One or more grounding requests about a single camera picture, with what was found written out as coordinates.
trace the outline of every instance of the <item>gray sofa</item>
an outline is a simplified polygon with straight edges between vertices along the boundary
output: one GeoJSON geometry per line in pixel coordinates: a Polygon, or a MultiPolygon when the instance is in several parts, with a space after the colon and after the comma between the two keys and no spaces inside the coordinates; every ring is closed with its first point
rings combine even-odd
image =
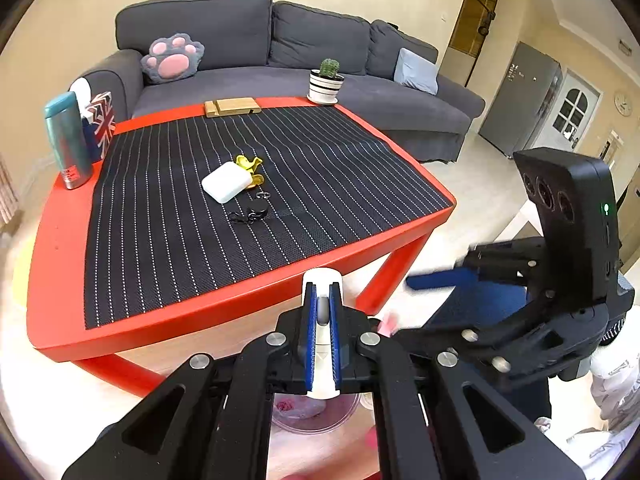
{"type": "Polygon", "coordinates": [[[116,120],[230,97],[305,96],[309,69],[340,62],[340,104],[418,160],[456,160],[484,100],[438,76],[436,96],[393,81],[400,48],[435,62],[436,48],[382,20],[272,0],[149,0],[116,16],[119,51],[84,73],[111,91],[116,120]],[[205,46],[196,75],[160,85],[140,59],[153,40],[185,32],[205,46]]]}

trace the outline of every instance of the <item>yellow toy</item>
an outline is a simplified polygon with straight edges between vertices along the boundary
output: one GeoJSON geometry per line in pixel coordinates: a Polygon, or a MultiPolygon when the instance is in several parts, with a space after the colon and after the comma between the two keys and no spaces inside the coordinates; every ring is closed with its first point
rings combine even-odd
{"type": "Polygon", "coordinates": [[[262,164],[262,159],[259,157],[254,157],[254,160],[249,162],[249,159],[244,155],[236,156],[236,164],[240,166],[243,170],[247,170],[251,173],[252,183],[249,184],[245,189],[251,189],[252,187],[260,186],[260,184],[264,184],[264,177],[260,174],[255,174],[255,170],[257,170],[258,166],[262,164]]]}

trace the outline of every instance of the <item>potted plant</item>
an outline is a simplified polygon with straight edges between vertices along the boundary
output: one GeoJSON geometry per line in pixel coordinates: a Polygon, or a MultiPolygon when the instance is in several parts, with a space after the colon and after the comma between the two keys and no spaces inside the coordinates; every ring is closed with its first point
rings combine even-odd
{"type": "Polygon", "coordinates": [[[338,90],[344,82],[339,75],[340,63],[335,59],[325,59],[319,69],[313,69],[309,76],[309,100],[319,105],[335,105],[338,90]]]}

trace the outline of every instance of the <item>red table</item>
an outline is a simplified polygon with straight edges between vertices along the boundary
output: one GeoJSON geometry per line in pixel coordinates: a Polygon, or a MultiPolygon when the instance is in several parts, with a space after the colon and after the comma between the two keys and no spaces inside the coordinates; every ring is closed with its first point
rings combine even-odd
{"type": "MultiPolygon", "coordinates": [[[[314,106],[305,98],[256,100],[262,108],[314,106]]],[[[378,313],[408,272],[431,232],[449,218],[455,199],[398,145],[350,111],[340,105],[337,108],[388,142],[454,205],[190,300],[87,330],[84,327],[84,252],[92,195],[102,166],[97,162],[94,175],[84,186],[69,191],[58,177],[47,199],[29,276],[27,333],[33,346],[54,361],[73,361],[96,377],[135,395],[145,396],[164,380],[164,376],[114,355],[116,352],[197,332],[293,298],[300,293],[304,272],[314,267],[331,267],[347,274],[390,253],[356,299],[357,309],[369,315],[378,313]]],[[[166,110],[119,123],[116,134],[203,114],[203,105],[166,110]]]]}

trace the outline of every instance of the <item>air vent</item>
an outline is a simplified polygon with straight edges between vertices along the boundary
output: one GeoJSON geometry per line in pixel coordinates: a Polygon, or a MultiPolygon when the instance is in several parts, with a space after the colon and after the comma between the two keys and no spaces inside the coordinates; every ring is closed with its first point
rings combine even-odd
{"type": "Polygon", "coordinates": [[[633,51],[631,50],[631,47],[628,46],[628,44],[626,44],[624,41],[620,40],[620,43],[618,43],[618,48],[622,51],[622,53],[625,56],[631,57],[631,54],[633,53],[633,51]]]}

